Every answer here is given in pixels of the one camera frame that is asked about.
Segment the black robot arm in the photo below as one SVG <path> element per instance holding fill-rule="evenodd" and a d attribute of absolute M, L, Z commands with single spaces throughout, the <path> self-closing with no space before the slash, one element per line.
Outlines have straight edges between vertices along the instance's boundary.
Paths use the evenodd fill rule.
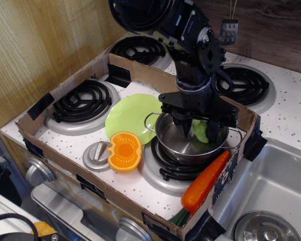
<path fill-rule="evenodd" d="M 236 127 L 238 108 L 226 103 L 217 76 L 231 83 L 221 69 L 225 49 L 215 38 L 209 19 L 192 1 L 110 1 L 118 24 L 136 34 L 148 34 L 166 45 L 176 67 L 177 92 L 159 96 L 179 133 L 187 136 L 194 119 L 207 122 L 206 137 L 217 139 L 222 127 Z"/>

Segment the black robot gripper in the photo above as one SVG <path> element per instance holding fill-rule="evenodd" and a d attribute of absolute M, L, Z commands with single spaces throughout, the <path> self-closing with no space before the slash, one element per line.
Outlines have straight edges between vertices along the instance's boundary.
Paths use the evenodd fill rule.
<path fill-rule="evenodd" d="M 214 143 L 223 126 L 237 127 L 239 108 L 225 101 L 214 93 L 210 87 L 198 92 L 169 92 L 159 95 L 162 111 L 173 118 L 179 133 L 187 137 L 193 119 L 209 120 L 207 122 L 206 136 L 208 143 Z"/>

